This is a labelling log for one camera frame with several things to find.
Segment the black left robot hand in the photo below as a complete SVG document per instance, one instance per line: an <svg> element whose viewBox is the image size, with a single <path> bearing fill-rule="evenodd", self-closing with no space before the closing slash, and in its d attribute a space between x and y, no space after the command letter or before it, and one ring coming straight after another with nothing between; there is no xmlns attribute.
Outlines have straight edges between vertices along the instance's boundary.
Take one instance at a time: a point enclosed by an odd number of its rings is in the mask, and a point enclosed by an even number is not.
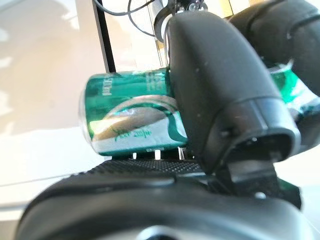
<svg viewBox="0 0 320 240"><path fill-rule="evenodd" d="M219 157L275 157L299 153L296 91L302 83L320 92L320 13L304 0L269 0L253 5L218 25L219 47L225 53L222 103L209 126L204 151Z"/></svg>

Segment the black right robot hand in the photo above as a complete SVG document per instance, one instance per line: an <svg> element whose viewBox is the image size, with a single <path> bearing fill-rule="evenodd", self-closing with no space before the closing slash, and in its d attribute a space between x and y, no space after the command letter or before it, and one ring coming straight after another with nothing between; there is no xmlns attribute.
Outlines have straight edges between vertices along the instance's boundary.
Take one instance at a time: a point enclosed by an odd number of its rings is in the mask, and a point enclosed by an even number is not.
<svg viewBox="0 0 320 240"><path fill-rule="evenodd" d="M17 240L315 240L274 163L301 133L266 67L229 22L206 12L172 17L169 79L201 174L168 163L104 164L38 195Z"/></svg>

